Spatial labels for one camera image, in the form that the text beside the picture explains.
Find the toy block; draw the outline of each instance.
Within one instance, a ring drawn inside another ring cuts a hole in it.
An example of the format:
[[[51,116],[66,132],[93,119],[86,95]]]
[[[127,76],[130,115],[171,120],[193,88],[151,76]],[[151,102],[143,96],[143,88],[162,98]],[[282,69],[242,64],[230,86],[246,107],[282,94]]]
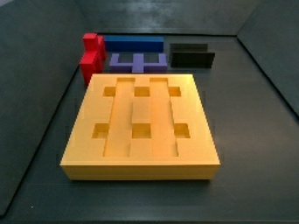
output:
[[[93,75],[61,161],[70,179],[213,179],[219,166],[191,74]]]
[[[162,53],[165,51],[163,37],[106,36],[109,52]]]
[[[111,73],[166,73],[167,72],[167,61],[166,54],[159,53],[158,63],[146,63],[145,54],[134,54],[133,63],[119,62],[119,53],[113,53],[110,60],[110,72]]]
[[[149,74],[167,72],[167,60],[166,60],[165,53],[159,53],[159,62],[158,63],[145,63],[145,72]]]
[[[101,58],[107,59],[107,49],[106,49],[106,40],[103,36],[98,36],[98,46],[101,51]]]
[[[171,67],[211,68],[215,52],[207,44],[171,44]]]
[[[145,72],[145,63],[146,63],[146,57],[142,53],[134,54],[134,68],[133,68],[133,74],[142,74]]]
[[[99,50],[99,38],[97,33],[86,33],[83,36],[83,43],[87,52]]]
[[[178,53],[189,53],[189,52],[207,52],[209,44],[171,44],[171,51]]]
[[[134,63],[121,63],[119,53],[113,53],[109,65],[111,73],[133,73]]]
[[[82,70],[85,83],[89,85],[93,74],[99,74],[103,72],[103,61],[101,59],[99,52],[86,52],[83,54],[79,67]]]

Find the block with slots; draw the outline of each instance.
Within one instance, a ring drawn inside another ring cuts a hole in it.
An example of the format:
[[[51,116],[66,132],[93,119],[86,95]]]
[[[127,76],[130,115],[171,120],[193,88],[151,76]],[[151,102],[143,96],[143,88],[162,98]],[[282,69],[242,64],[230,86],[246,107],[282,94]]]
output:
[[[221,166],[191,74],[94,74],[61,166],[74,180],[213,179]]]

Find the gray floor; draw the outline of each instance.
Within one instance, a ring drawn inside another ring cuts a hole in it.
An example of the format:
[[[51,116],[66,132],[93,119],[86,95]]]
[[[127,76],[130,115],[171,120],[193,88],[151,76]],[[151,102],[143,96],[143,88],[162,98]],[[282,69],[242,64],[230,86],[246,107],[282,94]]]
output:
[[[213,181],[77,181],[59,162],[85,95],[77,73],[6,221],[299,221],[299,126],[235,38],[210,43],[194,73],[222,167]]]

